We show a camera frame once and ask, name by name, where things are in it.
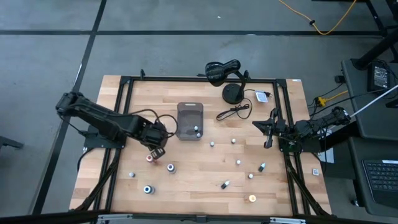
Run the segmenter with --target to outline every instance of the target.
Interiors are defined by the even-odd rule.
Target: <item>wooden table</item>
[[[99,90],[97,103],[109,109],[114,108],[120,76],[106,75]],[[287,80],[292,114],[295,121],[309,119],[307,103],[300,80]],[[271,84],[247,83],[246,88],[273,92]],[[122,98],[123,111],[126,89]],[[236,115],[224,121],[217,121],[216,115],[232,106],[221,97],[223,87],[213,87],[207,82],[156,82],[135,81],[129,112],[150,108],[159,115],[171,114],[177,117],[177,103],[200,102],[204,105],[204,134],[200,141],[169,139],[166,154],[154,166],[146,161],[148,148],[138,141],[128,139],[122,150],[115,185],[112,211],[136,213],[178,213],[207,215],[279,215],[291,216],[289,190],[284,159],[276,138],[270,149],[264,149],[266,137],[251,123],[268,119],[275,108],[275,100],[259,103],[253,91],[245,97],[253,103],[248,119]],[[286,111],[282,89],[279,90],[284,118]],[[154,115],[142,113],[154,120]],[[168,131],[174,131],[170,118],[162,118]],[[94,149],[81,162],[70,208],[79,206],[96,185],[100,175],[104,149]],[[309,191],[324,210],[330,212],[329,200],[323,181],[322,170],[316,158],[309,153],[301,154],[305,183]],[[267,166],[263,172],[257,169],[262,162]],[[177,172],[169,174],[167,164],[174,164]],[[320,171],[312,175],[312,169]],[[134,172],[135,178],[129,177]],[[249,180],[248,174],[254,174]],[[230,180],[224,190],[221,184]],[[145,194],[145,185],[152,185],[153,195]],[[104,208],[108,186],[103,191],[101,208]],[[300,191],[296,186],[299,211],[303,213]],[[245,195],[255,195],[254,203],[245,203]]]

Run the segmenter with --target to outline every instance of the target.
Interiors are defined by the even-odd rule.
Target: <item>black metal frame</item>
[[[121,77],[121,81],[119,83],[118,95],[116,97],[115,111],[119,109],[119,105],[121,104],[122,92],[125,84],[128,84],[128,91],[126,96],[126,102],[123,113],[128,113],[129,105],[131,102],[132,96],[132,88],[134,81],[162,81],[162,82],[208,82],[206,78],[200,77],[147,77],[143,70],[141,70],[141,75],[139,77]],[[227,79],[226,82],[229,83],[239,83],[238,79]],[[274,98],[275,104],[278,109],[281,109],[280,103],[280,95],[279,88],[282,89],[284,96],[284,103],[287,112],[287,120],[289,124],[293,124],[293,116],[290,107],[289,93],[287,91],[287,83],[284,79],[261,79],[261,78],[253,78],[248,81],[248,83],[268,83],[273,86],[274,89]],[[279,118],[282,119],[282,113],[279,113]],[[103,164],[101,168],[101,176],[105,173],[104,170],[107,169],[109,154],[111,149],[105,149],[106,152],[104,154]],[[295,153],[293,155],[296,163],[297,174],[294,172],[294,168],[292,167],[292,163],[290,161],[290,156],[288,152],[284,153],[284,161],[286,164],[286,173],[287,173],[287,182],[289,186],[289,194],[290,201],[292,203],[292,217],[268,217],[268,216],[236,216],[236,215],[182,215],[182,214],[158,214],[158,213],[111,213],[111,202],[113,199],[114,186],[116,183],[116,175],[117,175],[117,166],[119,163],[120,153],[122,149],[116,149],[114,162],[116,163],[116,168],[112,172],[111,180],[109,183],[108,196],[106,199],[105,210],[99,209],[99,201],[101,200],[101,194],[98,194],[94,201],[94,210],[92,211],[81,211],[74,210],[67,213],[54,213],[54,214],[45,214],[45,215],[28,215],[23,217],[7,217],[0,218],[1,223],[82,223],[82,222],[91,222],[95,223],[100,215],[109,215],[109,214],[126,214],[126,218],[148,218],[148,219],[161,219],[161,220],[191,220],[195,222],[209,222],[209,221],[247,221],[247,222],[262,222],[262,223],[270,223],[271,221],[276,221],[278,218],[294,218],[294,219],[304,219],[307,223],[373,223],[373,222],[362,222],[356,220],[346,220],[341,218],[336,218],[327,214],[325,211],[321,210],[315,212],[319,216],[313,216],[310,214],[310,209],[308,206],[307,198],[309,198],[310,204],[312,207],[318,206],[319,204],[311,196],[310,192],[304,187],[304,179],[302,166],[300,161],[300,154]],[[297,206],[297,199],[295,197],[295,187],[294,181],[298,184],[303,200],[304,214],[300,214]],[[81,205],[81,207],[88,208],[89,205]]]

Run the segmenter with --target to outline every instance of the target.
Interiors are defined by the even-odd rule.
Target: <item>concrete floor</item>
[[[100,2],[0,0],[0,30],[91,30]],[[286,2],[316,19],[322,30],[333,27],[349,6],[347,2]],[[393,25],[385,2],[372,2],[383,23]],[[312,30],[277,0],[108,1],[99,29]],[[377,30],[377,26],[365,3],[358,3],[337,30]],[[25,143],[23,150],[4,147],[0,152],[2,217],[30,212],[60,124],[54,106],[72,88],[88,38],[0,35],[0,135]],[[360,57],[379,41],[374,37],[102,35],[95,39],[80,91],[95,100],[103,75],[138,75],[143,68],[147,75],[194,76],[203,72],[207,62],[236,58],[252,77],[302,79],[311,102],[336,86],[333,77],[340,74],[342,60]],[[392,59],[390,51],[382,57]],[[352,112],[349,102],[341,105]],[[87,127],[78,119],[72,123]],[[83,137],[69,129],[44,213],[68,210],[82,145]],[[325,182],[338,217],[398,223],[397,218],[375,217],[352,206],[351,181],[326,177]]]

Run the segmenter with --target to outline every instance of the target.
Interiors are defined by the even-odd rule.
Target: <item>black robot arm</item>
[[[286,125],[286,120],[278,118],[279,110],[274,108],[267,121],[253,121],[252,123],[264,135],[267,141],[264,143],[266,149],[272,146],[272,136],[278,136],[292,146],[300,146],[301,143],[320,137],[323,128],[331,125],[347,125],[351,117],[342,107],[335,107],[331,113],[319,119],[297,121],[293,126]]]
[[[169,133],[156,119],[154,123],[135,114],[119,114],[85,98],[81,93],[64,93],[55,107],[59,116],[76,116],[98,129],[98,134],[113,141],[126,137],[149,148],[154,159],[165,154]]]

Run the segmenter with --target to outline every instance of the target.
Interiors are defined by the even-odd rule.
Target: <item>small bottle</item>
[[[264,168],[266,168],[266,163],[265,162],[263,162],[261,164],[261,166],[259,167],[259,171],[262,172],[264,170]]]
[[[153,186],[147,185],[144,187],[145,194],[153,194],[155,193],[155,188]]]
[[[228,186],[229,185],[229,180],[227,180],[225,183],[223,183],[223,185],[221,186],[221,189],[225,189],[226,188],[226,186]]]
[[[171,173],[171,174],[175,174],[175,172],[177,171],[175,169],[175,166],[173,164],[169,164],[167,165],[167,170]]]
[[[255,195],[245,195],[243,199],[247,203],[253,203],[256,201],[256,196]]]
[[[156,159],[154,159],[151,155],[148,155],[148,156],[147,156],[147,162],[149,162],[149,163],[154,163],[154,164],[157,163]]]

